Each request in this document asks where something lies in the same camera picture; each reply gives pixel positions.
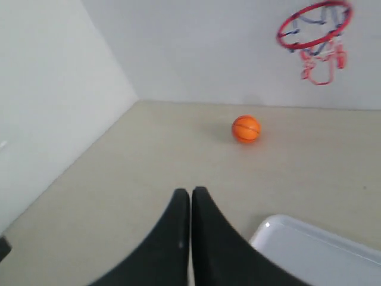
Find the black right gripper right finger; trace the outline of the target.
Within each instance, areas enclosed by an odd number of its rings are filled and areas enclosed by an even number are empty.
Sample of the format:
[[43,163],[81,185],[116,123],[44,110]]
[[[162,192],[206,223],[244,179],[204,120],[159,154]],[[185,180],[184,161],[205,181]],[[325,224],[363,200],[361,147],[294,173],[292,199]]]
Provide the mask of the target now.
[[191,249],[196,285],[306,285],[264,257],[231,226],[208,190],[191,202]]

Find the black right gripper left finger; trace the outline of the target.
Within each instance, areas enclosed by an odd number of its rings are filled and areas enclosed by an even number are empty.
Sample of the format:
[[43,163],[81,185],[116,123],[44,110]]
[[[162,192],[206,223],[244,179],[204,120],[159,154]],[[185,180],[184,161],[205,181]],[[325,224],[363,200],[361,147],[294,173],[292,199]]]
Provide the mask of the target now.
[[152,231],[92,285],[188,285],[190,198],[176,189]]

